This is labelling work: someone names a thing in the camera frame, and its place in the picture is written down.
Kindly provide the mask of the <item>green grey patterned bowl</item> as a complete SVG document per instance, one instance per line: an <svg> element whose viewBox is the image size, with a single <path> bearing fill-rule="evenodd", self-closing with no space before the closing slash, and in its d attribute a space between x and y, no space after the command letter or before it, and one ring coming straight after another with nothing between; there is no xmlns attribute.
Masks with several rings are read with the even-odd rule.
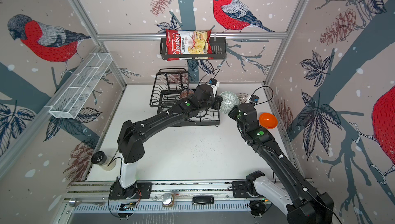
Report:
<svg viewBox="0 0 395 224"><path fill-rule="evenodd" d="M234 106L238 106L240 104L237 95L231 91L221 92L220 96L223 98L220 105L220 111L224 114L229 114Z"/></svg>

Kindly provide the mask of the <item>orange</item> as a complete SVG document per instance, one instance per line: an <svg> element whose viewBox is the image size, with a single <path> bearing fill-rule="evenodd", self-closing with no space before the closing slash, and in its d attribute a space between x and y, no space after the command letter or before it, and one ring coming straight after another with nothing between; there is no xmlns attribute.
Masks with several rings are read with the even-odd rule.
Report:
<svg viewBox="0 0 395 224"><path fill-rule="evenodd" d="M182 92L180 93L180 99L186 98L191 94L194 94L194 91L191 89L182 90Z"/></svg>

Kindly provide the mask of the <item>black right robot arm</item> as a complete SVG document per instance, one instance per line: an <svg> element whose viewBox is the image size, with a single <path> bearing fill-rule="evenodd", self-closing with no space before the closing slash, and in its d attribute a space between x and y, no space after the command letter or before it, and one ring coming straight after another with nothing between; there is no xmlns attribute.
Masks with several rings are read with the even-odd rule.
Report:
<svg viewBox="0 0 395 224"><path fill-rule="evenodd" d="M292 165L274 136L259 124L254 105L242 103L234 106L228 116L236 121L247 145L263 158L283 185L280 188L263 172L255 171L246 177L246 193L267 198L290 224L332 223L333 199L328 193L318 192Z"/></svg>

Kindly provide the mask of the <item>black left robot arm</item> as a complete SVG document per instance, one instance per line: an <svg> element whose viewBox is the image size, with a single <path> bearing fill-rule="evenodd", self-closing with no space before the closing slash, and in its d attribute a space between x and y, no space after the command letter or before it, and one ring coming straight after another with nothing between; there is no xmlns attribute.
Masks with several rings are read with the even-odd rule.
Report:
<svg viewBox="0 0 395 224"><path fill-rule="evenodd" d="M127 120L123 123L117 143L122 157L118 183L123 190L135 188L137 162L144 156L143 143L160 131L198 116L209 109L219 109L222 102L217 97L220 82L210 79L199 85L194 94L182 98L160 114L136 123Z"/></svg>

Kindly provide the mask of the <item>white brown patterned bowl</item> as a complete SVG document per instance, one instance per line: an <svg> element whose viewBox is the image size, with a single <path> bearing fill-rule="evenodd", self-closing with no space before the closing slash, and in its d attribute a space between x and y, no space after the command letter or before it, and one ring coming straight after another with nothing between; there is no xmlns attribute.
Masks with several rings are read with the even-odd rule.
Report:
<svg viewBox="0 0 395 224"><path fill-rule="evenodd" d="M247 93L239 93L237 94L237 98L239 100L239 103L242 104L248 102L249 95Z"/></svg>

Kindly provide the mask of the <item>orange plastic bowl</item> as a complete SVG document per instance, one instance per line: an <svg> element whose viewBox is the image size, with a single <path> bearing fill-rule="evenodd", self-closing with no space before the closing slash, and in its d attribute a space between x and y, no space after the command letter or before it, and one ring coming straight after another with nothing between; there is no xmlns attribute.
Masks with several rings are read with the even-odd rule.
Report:
<svg viewBox="0 0 395 224"><path fill-rule="evenodd" d="M276 128L278 125L277 118L271 113L262 113L259 116L259 123L266 129Z"/></svg>

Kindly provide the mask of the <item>red cassava chips bag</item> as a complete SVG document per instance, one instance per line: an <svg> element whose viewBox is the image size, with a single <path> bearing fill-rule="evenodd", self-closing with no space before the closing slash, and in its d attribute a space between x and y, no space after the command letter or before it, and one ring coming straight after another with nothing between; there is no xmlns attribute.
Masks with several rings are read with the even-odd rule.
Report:
<svg viewBox="0 0 395 224"><path fill-rule="evenodd" d="M183 55L211 54L210 36L211 30L166 30L166 55L170 56L167 60L180 60Z"/></svg>

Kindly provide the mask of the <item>black remote fob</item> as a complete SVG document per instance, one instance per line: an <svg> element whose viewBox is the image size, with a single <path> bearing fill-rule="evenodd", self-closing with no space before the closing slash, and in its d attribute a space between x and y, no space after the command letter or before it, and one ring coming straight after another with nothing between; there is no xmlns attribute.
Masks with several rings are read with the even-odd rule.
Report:
<svg viewBox="0 0 395 224"><path fill-rule="evenodd" d="M192 205L214 204L214 202L215 202L214 197L210 195L194 196L191 200Z"/></svg>

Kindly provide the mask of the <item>silver bell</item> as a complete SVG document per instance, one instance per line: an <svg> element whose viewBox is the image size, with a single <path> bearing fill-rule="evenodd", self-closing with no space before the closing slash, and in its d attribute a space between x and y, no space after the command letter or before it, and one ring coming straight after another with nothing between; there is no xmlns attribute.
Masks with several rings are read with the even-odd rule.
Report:
<svg viewBox="0 0 395 224"><path fill-rule="evenodd" d="M173 207L175 204L175 195L173 193L165 193L162 198L162 206L165 208Z"/></svg>

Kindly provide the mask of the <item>black white round object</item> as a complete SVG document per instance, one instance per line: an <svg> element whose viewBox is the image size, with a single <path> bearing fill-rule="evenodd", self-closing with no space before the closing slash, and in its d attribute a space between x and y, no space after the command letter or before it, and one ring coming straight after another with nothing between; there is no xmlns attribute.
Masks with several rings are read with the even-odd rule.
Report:
<svg viewBox="0 0 395 224"><path fill-rule="evenodd" d="M91 157L91 163L104 171L111 171L116 166L116 161L109 158L103 151L94 153Z"/></svg>

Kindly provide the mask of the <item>metal ladle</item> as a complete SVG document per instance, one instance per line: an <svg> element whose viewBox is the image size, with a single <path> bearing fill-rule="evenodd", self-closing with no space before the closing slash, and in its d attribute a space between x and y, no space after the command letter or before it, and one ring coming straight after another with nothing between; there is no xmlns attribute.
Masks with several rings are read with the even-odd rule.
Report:
<svg viewBox="0 0 395 224"><path fill-rule="evenodd" d="M89 202L89 201L82 201L82 200L79 199L79 198L72 198L72 199L70 199L70 201L69 201L69 206L72 207L72 208L75 208L75 207L77 207L77 206L79 206L79 205L82 205L82 204L90 204L90 205L103 206L103 205L105 205L105 202Z"/></svg>

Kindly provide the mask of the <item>black wall shelf basket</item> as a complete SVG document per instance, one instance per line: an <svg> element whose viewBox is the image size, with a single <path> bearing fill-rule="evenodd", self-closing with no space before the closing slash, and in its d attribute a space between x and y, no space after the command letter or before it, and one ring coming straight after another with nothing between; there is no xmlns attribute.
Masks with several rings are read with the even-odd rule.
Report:
<svg viewBox="0 0 395 224"><path fill-rule="evenodd" d="M226 58L226 38L225 37L213 37L209 41L211 47L211 54L183 54L183 55L176 55L176 54L168 54L168 47L166 45L166 39L160 39L160 48L159 53L163 60L171 61L171 60L198 60L198 59L225 59Z"/></svg>

